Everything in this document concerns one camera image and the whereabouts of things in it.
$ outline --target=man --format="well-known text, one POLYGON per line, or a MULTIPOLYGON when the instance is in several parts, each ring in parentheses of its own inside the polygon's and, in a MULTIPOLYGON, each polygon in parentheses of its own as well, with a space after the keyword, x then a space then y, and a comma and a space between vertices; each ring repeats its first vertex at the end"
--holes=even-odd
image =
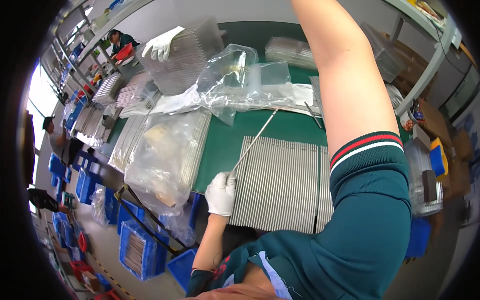
POLYGON ((45 190, 41 189, 28 189, 28 200, 35 205, 38 209, 46 208, 53 213, 61 212, 69 216, 72 215, 70 210, 63 206, 59 205, 55 199, 53 199, 45 190))
MULTIPOLYGON (((53 130, 55 126, 53 125, 52 117, 45 117, 43 121, 43 129, 48 133, 48 141, 52 147, 53 153, 60 158, 62 163, 66 165, 71 165, 77 156, 78 151, 80 151, 84 145, 81 141, 71 138, 67 138, 67 132, 65 129, 65 120, 62 123, 62 132, 56 133, 53 130)), ((93 148, 88 148, 88 153, 93 153, 93 148)))

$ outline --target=woman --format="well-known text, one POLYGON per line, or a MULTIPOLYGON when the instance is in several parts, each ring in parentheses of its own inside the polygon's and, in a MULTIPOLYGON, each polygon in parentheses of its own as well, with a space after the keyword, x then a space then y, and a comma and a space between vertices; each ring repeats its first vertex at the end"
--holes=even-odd
POLYGON ((107 35, 108 39, 110 40, 110 43, 113 45, 113 50, 111 57, 112 59, 115 59, 117 56, 118 52, 125 47, 128 43, 132 43, 132 46, 138 46, 139 43, 137 43, 132 36, 126 35, 117 29, 112 29, 107 35))
POLYGON ((292 5, 319 70, 335 211, 319 234, 269 232, 224 258, 235 178, 218 174, 187 297, 381 299, 405 256, 408 166, 372 48, 335 0, 292 5))

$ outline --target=gray floor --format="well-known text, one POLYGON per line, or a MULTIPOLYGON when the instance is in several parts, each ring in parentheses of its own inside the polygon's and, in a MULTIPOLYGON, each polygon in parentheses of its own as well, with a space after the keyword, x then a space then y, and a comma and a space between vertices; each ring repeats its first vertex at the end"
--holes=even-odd
MULTIPOLYGON (((107 157, 99 153, 96 153, 95 156, 100 160, 100 175, 104 184, 113 189, 120 188, 123 175, 107 165, 107 157)), ((78 173, 73 171, 72 183, 67 185, 68 192, 74 192, 77 176, 78 173)), ((123 198, 132 200, 127 194, 123 198)), ((450 201, 444 205, 444 226, 440 235, 431 243, 428 252, 423 257, 401 266, 394 281, 386 291, 384 299, 429 300, 437 298, 455 251, 460 228, 461 208, 461 201, 450 201)), ((139 281, 130 274, 119 262, 117 227, 104 228, 97 224, 92 218, 89 205, 77 203, 75 216, 84 227, 93 245, 93 255, 89 255, 87 260, 96 272, 102 272, 101 267, 96 262, 98 260, 118 284, 138 300, 169 300, 184 297, 182 288, 168 270, 164 274, 145 282, 139 281)), ((206 218, 200 217, 197 220, 197 230, 203 232, 205 226, 206 218)), ((122 298, 130 298, 113 282, 111 283, 122 298)))

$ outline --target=hand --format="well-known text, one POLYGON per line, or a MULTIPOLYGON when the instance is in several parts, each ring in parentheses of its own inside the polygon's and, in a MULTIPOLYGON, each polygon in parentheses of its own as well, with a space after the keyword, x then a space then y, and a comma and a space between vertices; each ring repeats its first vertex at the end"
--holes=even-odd
POLYGON ((221 172, 213 178, 205 192, 209 213, 220 216, 230 216, 232 214, 236 184, 235 172, 232 174, 221 172))
POLYGON ((144 51, 142 52, 142 57, 145 57, 147 52, 152 49, 151 58, 153 60, 158 59, 159 61, 165 61, 168 59, 168 55, 170 54, 170 43, 172 39, 185 30, 185 28, 181 26, 177 26, 170 31, 165 32, 157 36, 156 38, 152 38, 145 46, 144 51))

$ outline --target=red stool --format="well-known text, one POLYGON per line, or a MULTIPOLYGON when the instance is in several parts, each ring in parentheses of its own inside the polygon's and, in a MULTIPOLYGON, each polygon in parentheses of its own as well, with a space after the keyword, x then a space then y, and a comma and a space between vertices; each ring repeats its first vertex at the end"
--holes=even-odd
POLYGON ((73 275, 80 283, 84 283, 82 272, 88 271, 93 273, 93 268, 89 265, 86 265, 83 261, 70 262, 70 265, 72 266, 72 269, 73 269, 73 275))
POLYGON ((100 294, 95 296, 95 300, 121 300, 121 298, 117 295, 114 289, 106 292, 104 294, 100 294))

